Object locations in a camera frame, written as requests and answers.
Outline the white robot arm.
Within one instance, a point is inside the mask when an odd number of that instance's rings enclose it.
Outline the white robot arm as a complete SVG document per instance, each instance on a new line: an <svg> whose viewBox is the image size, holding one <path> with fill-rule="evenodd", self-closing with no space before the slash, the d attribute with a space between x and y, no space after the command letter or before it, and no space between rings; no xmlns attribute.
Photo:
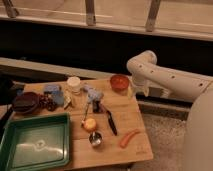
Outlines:
<svg viewBox="0 0 213 171"><path fill-rule="evenodd" d="M128 60L133 92L149 95L149 83L193 102L183 144L181 171L213 171L213 76L157 65L157 56L146 50Z"/></svg>

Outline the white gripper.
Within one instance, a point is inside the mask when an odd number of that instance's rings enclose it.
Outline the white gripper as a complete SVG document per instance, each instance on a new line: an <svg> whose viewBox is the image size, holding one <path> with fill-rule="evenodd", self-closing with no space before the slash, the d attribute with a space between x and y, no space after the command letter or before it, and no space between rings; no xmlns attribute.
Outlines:
<svg viewBox="0 0 213 171"><path fill-rule="evenodd" d="M148 81L144 77L142 77L142 78L133 77L132 82L133 82L133 85L134 85L134 91L136 93L142 92L145 97L149 96Z"/></svg>

